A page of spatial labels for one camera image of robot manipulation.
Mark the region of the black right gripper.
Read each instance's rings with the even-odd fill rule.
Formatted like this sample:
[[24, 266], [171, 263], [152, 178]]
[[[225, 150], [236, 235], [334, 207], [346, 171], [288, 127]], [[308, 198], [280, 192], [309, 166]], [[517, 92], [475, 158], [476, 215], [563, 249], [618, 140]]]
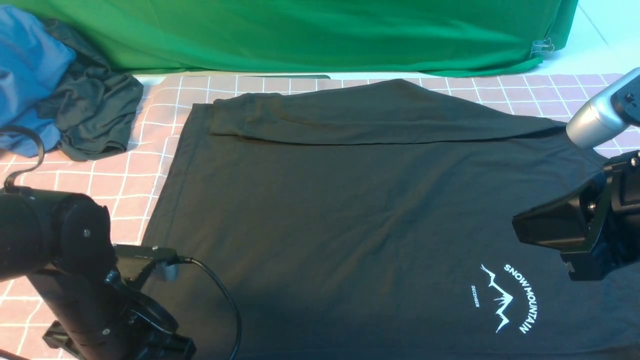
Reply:
[[639, 152], [611, 157], [560, 198], [517, 214], [522, 244], [559, 251], [572, 281], [601, 281], [640, 257]]

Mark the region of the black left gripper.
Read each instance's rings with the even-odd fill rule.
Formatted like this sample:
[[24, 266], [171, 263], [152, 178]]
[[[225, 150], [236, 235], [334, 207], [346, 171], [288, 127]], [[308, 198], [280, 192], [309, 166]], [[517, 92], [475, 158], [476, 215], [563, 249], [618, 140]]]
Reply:
[[55, 316], [42, 339], [77, 360], [190, 360], [194, 340], [157, 301], [112, 271], [90, 281], [41, 269], [28, 281]]

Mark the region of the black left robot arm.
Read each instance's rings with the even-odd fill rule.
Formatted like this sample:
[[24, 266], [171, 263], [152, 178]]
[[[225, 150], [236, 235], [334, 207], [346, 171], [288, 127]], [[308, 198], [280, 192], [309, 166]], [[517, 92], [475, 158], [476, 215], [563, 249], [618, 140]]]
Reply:
[[1, 280], [25, 277], [55, 316], [43, 341], [77, 360], [190, 360], [194, 340], [142, 292], [172, 281], [178, 253], [112, 244], [109, 210], [86, 194], [1, 191]]

